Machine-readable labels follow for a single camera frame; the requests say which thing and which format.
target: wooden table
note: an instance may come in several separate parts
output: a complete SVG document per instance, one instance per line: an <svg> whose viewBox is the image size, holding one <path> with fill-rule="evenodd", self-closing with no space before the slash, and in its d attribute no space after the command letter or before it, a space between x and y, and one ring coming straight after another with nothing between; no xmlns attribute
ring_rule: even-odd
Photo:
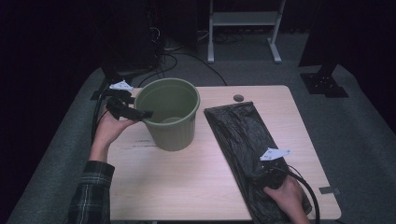
<svg viewBox="0 0 396 224"><path fill-rule="evenodd" d="M108 162L116 167L110 189L112 220L251 220L203 112L205 108L235 104L236 94L254 103L277 146L292 151L285 160L314 190L321 218L341 216L334 195L318 190L329 187L329 182L287 87L197 89L201 105L195 136L188 147L177 152L159 149L142 122L129 127L111 145ZM308 217L315 218L315 212Z"/></svg>

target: green bucket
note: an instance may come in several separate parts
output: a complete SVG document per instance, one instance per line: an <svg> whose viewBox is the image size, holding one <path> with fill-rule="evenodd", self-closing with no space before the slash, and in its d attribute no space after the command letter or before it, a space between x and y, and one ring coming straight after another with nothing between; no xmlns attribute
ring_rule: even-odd
<svg viewBox="0 0 396 224"><path fill-rule="evenodd" d="M198 90L179 78L163 78L149 83L134 99L134 108L153 111L143 119L157 147L178 151L194 138L195 114L200 104Z"/></svg>

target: white tag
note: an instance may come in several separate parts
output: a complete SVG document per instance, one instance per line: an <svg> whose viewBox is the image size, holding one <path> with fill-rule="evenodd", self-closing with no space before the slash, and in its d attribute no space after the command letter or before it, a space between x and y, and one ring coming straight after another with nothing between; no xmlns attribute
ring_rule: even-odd
<svg viewBox="0 0 396 224"><path fill-rule="evenodd" d="M269 148L268 150L260 157L261 161L273 161L278 158L287 156L291 153L290 150L286 149L275 149L275 148Z"/></svg>
<svg viewBox="0 0 396 224"><path fill-rule="evenodd" d="M123 80L119 83L111 84L110 89L111 90L119 90L119 91L131 91L134 88L132 86L128 85L128 83L126 83L125 80Z"/></svg>

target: hand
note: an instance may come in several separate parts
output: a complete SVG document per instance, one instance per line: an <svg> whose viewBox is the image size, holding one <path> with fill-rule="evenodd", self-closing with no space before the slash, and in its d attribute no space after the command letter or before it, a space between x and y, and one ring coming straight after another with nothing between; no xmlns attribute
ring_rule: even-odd
<svg viewBox="0 0 396 224"><path fill-rule="evenodd" d="M274 199L279 208L288 215L292 223L309 223L302 206L303 189L296 179L288 175L279 189L265 187L264 192Z"/></svg>
<svg viewBox="0 0 396 224"><path fill-rule="evenodd" d="M114 142L127 127L135 123L137 123L136 120L117 120L106 110L99 120L89 160L107 162L107 153L110 144Z"/></svg>

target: dark background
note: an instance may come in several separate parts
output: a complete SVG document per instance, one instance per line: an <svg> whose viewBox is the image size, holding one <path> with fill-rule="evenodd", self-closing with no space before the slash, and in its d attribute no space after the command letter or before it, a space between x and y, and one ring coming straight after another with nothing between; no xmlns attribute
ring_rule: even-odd
<svg viewBox="0 0 396 224"><path fill-rule="evenodd" d="M186 19L189 15L196 16L191 24L182 25L197 29L207 26L208 1L178 1L160 4L153 1L151 5L155 12L150 13L154 15L151 19L163 27L165 35L180 35L172 34L172 26L177 25L172 20L167 21L168 27L161 24L168 19L166 15L169 16L166 9L161 11L165 2L168 6L177 6L175 13L190 11L178 16L184 15ZM190 2L189 7L183 7L181 2ZM260 5L263 2L256 0L228 1L228 5L223 5L225 1L216 2L219 10L271 7L268 3ZM385 0L289 1L281 32L309 30L302 66L322 64L335 55L356 77L394 131L396 18L391 11L395 8L393 5ZM86 1L6 0L0 3L1 223L7 220L21 197L79 88L100 66L96 51L100 45L97 24L90 13Z"/></svg>

